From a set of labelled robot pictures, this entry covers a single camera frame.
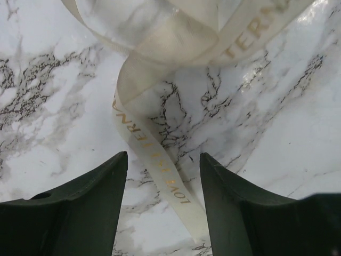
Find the satin ribbon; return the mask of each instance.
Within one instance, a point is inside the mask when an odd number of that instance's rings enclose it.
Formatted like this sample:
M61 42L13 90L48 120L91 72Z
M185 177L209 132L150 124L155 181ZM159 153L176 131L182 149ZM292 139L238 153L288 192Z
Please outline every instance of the satin ribbon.
M134 99L179 68L226 66L250 56L313 0L242 0L220 30L219 0L168 1L176 7L173 15L136 48L129 49L89 28L75 0L62 0L72 15L100 41L128 55L118 76L112 118L123 139L148 169L160 195L199 243L208 236L205 211L185 188L170 157L144 125Z

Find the white marble countertop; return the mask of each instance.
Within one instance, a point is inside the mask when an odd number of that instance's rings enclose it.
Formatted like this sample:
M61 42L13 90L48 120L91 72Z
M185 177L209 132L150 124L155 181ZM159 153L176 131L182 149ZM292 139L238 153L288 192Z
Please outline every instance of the white marble countertop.
M341 191L340 10L340 1L316 0L250 59L180 70L150 92L158 107L149 116L202 203L204 151L280 195ZM209 242L193 244L111 120L124 58L60 0L0 0L0 29L0 201L30 198L125 150L113 255L211 255Z

